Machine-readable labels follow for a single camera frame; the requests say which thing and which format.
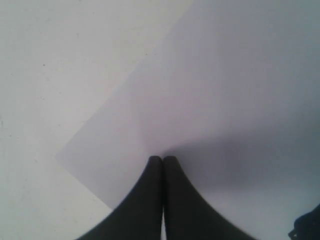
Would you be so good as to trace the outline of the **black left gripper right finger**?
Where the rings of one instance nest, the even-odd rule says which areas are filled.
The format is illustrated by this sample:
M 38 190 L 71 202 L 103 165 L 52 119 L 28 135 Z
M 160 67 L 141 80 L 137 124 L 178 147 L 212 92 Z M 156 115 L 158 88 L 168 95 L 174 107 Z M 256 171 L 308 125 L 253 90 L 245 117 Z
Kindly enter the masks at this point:
M 164 222 L 168 240 L 249 240 L 215 211 L 185 175 L 178 159 L 163 159 Z

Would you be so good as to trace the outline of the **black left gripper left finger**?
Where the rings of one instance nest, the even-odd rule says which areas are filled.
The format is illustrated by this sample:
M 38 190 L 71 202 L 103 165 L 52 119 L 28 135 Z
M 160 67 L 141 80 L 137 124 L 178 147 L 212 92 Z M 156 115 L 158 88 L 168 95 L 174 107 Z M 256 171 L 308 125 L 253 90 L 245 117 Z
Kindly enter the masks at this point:
M 160 240 L 163 162 L 151 156 L 125 199 L 80 240 Z

